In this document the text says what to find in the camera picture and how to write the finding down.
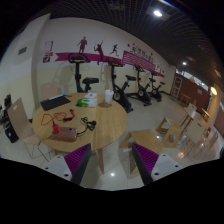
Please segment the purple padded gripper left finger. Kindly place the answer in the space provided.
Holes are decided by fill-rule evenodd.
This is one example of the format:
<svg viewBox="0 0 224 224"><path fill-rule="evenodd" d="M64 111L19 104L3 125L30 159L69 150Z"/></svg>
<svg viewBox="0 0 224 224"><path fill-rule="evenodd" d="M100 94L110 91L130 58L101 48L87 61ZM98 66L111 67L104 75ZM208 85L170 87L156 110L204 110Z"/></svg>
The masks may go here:
<svg viewBox="0 0 224 224"><path fill-rule="evenodd" d="M86 144L66 156L56 155L47 163L44 170L79 185L91 153L91 144Z"/></svg>

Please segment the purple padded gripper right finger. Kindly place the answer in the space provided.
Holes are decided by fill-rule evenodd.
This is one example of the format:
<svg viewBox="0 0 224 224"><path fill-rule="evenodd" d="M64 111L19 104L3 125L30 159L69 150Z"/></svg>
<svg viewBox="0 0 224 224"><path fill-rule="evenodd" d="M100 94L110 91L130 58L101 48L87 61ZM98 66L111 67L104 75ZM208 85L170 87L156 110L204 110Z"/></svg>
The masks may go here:
<svg viewBox="0 0 224 224"><path fill-rule="evenodd" d="M157 154L137 143L132 144L132 154L144 185L182 169L168 154Z"/></svg>

